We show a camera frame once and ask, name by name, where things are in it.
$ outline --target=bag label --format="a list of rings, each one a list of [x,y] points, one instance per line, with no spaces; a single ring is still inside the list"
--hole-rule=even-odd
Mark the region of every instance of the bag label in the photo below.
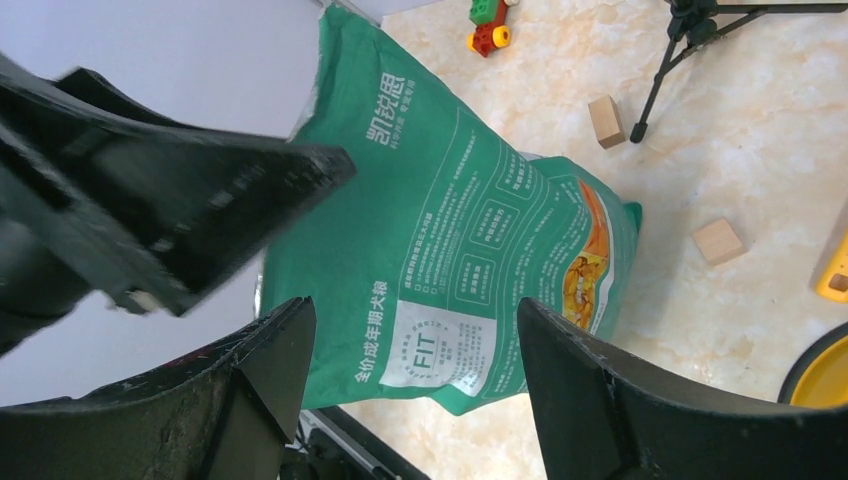
[[[495,356],[497,322],[412,302],[397,302],[395,331],[380,383],[390,387],[453,385],[476,396]]]

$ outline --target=red lego brick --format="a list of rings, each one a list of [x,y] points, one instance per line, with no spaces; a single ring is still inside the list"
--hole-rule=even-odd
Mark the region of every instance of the red lego brick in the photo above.
[[[506,11],[509,10],[509,7],[506,6],[504,0],[498,0],[498,13],[495,14],[495,19],[492,23],[495,27],[499,27],[501,25],[506,24]]]
[[[474,32],[474,50],[483,57],[488,57],[490,53],[498,49],[492,41],[492,32],[497,26],[499,25],[495,25],[494,22],[484,23]]]

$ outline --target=toy block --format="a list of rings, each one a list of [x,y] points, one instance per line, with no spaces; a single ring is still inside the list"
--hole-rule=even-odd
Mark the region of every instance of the toy block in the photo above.
[[[816,292],[828,300],[848,303],[848,232],[816,284]]]
[[[487,23],[477,27],[474,32],[473,48],[483,57],[488,57],[490,53],[498,49],[493,39],[494,30],[493,24]]]
[[[611,148],[627,140],[618,116],[618,107],[609,95],[589,104],[589,116],[592,117],[595,136],[602,147]]]
[[[495,13],[495,25],[506,24],[506,13],[509,11],[509,6],[504,0],[497,0],[497,12]]]
[[[748,251],[725,218],[692,232],[692,238],[707,263],[714,267]]]
[[[502,0],[472,0],[468,18],[474,25],[494,22],[498,14],[498,6]]]

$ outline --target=food image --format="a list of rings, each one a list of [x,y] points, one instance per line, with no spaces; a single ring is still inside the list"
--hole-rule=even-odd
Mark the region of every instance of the food image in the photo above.
[[[584,330],[589,329],[595,312],[595,284],[609,265],[609,228],[600,199],[588,185],[580,190],[592,215],[592,229],[581,252],[562,281],[562,315]]]

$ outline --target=wooden block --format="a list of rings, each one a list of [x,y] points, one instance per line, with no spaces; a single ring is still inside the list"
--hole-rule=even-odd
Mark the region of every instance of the wooden block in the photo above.
[[[748,251],[725,218],[694,231],[692,238],[707,262],[714,267]]]
[[[589,115],[592,117],[595,136],[602,147],[610,148],[627,141],[621,118],[618,116],[618,107],[612,97],[604,95],[590,103]]]

